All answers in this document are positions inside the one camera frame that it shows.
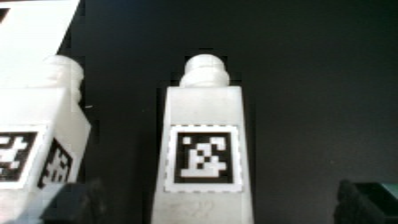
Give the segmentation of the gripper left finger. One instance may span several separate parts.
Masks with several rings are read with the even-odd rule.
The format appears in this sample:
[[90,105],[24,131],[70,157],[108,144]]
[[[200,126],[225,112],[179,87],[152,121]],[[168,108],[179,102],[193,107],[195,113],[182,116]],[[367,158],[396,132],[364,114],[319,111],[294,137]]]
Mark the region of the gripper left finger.
[[39,218],[42,224],[104,224],[104,189],[97,181],[62,186]]

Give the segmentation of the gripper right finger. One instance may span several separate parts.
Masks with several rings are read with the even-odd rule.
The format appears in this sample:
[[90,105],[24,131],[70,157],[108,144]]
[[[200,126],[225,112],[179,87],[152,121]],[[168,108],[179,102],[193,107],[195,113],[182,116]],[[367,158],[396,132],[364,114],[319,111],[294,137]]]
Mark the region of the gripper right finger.
[[398,183],[339,182],[335,224],[398,224]]

